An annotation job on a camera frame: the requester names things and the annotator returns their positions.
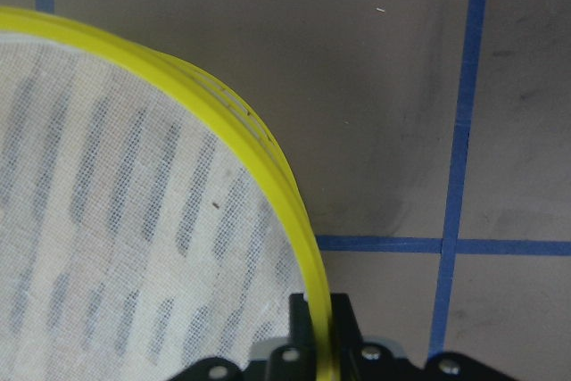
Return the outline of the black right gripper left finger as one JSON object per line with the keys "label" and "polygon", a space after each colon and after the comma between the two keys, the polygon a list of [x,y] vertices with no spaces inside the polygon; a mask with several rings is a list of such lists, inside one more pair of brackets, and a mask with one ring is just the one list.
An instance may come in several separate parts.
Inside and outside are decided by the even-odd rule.
{"label": "black right gripper left finger", "polygon": [[287,362],[291,380],[316,379],[316,344],[309,304],[303,294],[289,297],[289,346],[296,357]]}

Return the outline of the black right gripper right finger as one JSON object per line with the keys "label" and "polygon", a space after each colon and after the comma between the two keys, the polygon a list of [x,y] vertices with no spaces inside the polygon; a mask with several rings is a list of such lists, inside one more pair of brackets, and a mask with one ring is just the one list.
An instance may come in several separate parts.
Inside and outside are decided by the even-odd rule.
{"label": "black right gripper right finger", "polygon": [[362,334],[348,294],[331,294],[333,311],[333,346],[339,380],[360,380],[358,354],[363,344]]}

